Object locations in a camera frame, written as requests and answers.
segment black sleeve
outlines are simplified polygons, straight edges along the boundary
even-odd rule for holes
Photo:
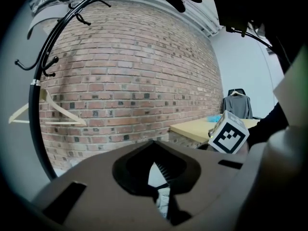
[[[261,119],[257,123],[255,127],[248,129],[250,134],[247,139],[249,148],[254,144],[266,142],[272,134],[285,129],[287,126],[288,121],[278,103],[264,119]]]

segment cube with marker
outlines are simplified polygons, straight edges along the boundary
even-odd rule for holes
[[[221,153],[235,154],[245,143],[249,131],[244,122],[229,111],[225,111],[215,125],[209,144]]]

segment wooden table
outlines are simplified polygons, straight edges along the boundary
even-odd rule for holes
[[[247,128],[254,127],[259,120],[241,119]],[[208,122],[207,118],[178,123],[170,126],[171,131],[183,135],[192,140],[204,143],[209,140],[208,131],[214,128],[216,122]]]

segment coat rack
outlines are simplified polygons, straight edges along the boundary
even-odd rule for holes
[[[76,16],[77,20],[83,24],[91,25],[90,22],[86,22],[81,16],[82,10],[88,5],[94,2],[101,2],[108,7],[111,7],[108,3],[103,0],[82,0],[77,3],[75,6],[69,4],[69,11],[67,14],[58,20],[57,25],[53,28],[51,33],[48,35],[39,55],[35,61],[35,63],[30,67],[25,67],[18,59],[15,61],[15,64],[18,65],[21,69],[28,71],[36,67],[34,79],[30,84],[30,92],[29,92],[29,123],[31,130],[31,137],[33,140],[34,147],[36,149],[38,158],[41,162],[45,173],[49,177],[50,180],[57,178],[56,173],[53,170],[53,167],[49,161],[49,158],[46,153],[46,149],[44,146],[44,141],[40,129],[39,122],[39,97],[40,97],[40,78],[42,73],[47,77],[54,77],[55,73],[47,74],[46,70],[49,69],[54,63],[59,61],[59,58],[55,56],[49,63],[47,63],[47,59],[51,53],[51,50],[58,39],[59,35],[62,33],[66,25]]]

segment cap brim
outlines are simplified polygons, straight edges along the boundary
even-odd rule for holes
[[[66,15],[67,11],[68,11],[67,4],[56,4],[40,11],[36,16],[34,16],[30,24],[27,34],[27,39],[31,37],[33,27],[36,26],[38,23],[48,19],[62,18]]]

